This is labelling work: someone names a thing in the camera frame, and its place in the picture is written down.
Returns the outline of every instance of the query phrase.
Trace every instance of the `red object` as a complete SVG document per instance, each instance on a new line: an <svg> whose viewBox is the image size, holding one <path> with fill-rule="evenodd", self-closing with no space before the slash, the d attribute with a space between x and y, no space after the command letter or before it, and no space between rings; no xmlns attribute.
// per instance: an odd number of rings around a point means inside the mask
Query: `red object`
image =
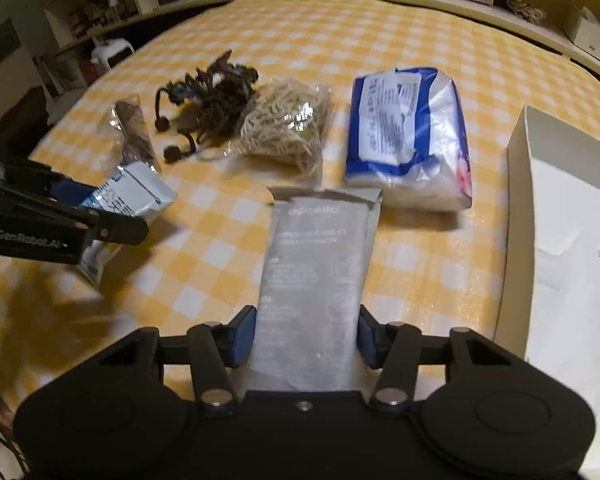
<svg viewBox="0 0 600 480"><path fill-rule="evenodd" d="M84 77L84 80L89 86L94 84L100 77L100 74L98 74L96 67L89 60L80 63L80 72L82 72L82 76Z"/></svg>

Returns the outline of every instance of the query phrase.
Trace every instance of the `yellow checkered tablecloth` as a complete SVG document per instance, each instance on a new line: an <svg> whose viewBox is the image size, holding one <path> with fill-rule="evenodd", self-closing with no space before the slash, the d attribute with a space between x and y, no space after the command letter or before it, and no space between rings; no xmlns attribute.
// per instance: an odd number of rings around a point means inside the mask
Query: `yellow checkered tablecloth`
<svg viewBox="0 0 600 480"><path fill-rule="evenodd" d="M325 186L341 181L353 78L435 66L455 80L474 206L457 217L384 210L363 302L379 320L401 319L425 333L466 325L493 335L506 252L506 145L515 121L529 103L600 139L600 83L561 56L443 12L375 0L237 0L172 28L104 76L35 158L101 184L111 145L96 126L108 105L135 92L161 152L174 136L155 133L155 89L228 48L233 62L259 70L260 81L291 75L332 87ZM66 266L0 257L0 390L12 406L138 326L182 334L257 302L269 173L230 171L226 160L163 169L178 199L145 243L123 248L109 264L99 292ZM187 374L168 374L167 384L186 394Z"/></svg>

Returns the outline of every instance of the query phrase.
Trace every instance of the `metal screw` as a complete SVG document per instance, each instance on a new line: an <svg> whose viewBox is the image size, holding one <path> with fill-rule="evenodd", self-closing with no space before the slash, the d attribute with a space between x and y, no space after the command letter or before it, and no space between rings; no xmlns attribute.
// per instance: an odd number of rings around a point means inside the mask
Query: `metal screw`
<svg viewBox="0 0 600 480"><path fill-rule="evenodd" d="M389 406L397 406L398 404L406 402L406 400L409 398L407 392L401 390L400 388L383 388L382 390L376 392L374 397L379 402L388 404Z"/></svg>
<svg viewBox="0 0 600 480"><path fill-rule="evenodd" d="M224 406L225 404L228 404L234 400L234 395L227 390L223 390L222 388L212 388L204 392L201 395L200 400L209 406L218 407Z"/></svg>
<svg viewBox="0 0 600 480"><path fill-rule="evenodd" d="M298 400L296 402L296 408L301 412L308 412L314 404L310 400Z"/></svg>

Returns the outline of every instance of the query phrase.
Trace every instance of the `dark fabric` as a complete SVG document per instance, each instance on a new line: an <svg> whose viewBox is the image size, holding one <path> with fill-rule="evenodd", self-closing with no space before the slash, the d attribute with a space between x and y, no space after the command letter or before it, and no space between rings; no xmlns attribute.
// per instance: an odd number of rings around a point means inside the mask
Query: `dark fabric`
<svg viewBox="0 0 600 480"><path fill-rule="evenodd" d="M0 119L0 161L27 158L49 131L46 98L36 86Z"/></svg>

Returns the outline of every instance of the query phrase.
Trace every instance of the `bundle of beige string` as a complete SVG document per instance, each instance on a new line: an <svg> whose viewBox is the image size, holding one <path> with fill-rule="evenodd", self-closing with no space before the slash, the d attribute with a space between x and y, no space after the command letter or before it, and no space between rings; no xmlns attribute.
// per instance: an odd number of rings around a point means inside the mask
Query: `bundle of beige string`
<svg viewBox="0 0 600 480"><path fill-rule="evenodd" d="M248 107L240 136L230 151L265 155L295 164L306 174L322 169L322 141L328 126L331 95L326 87L308 86L293 78L269 81Z"/></svg>

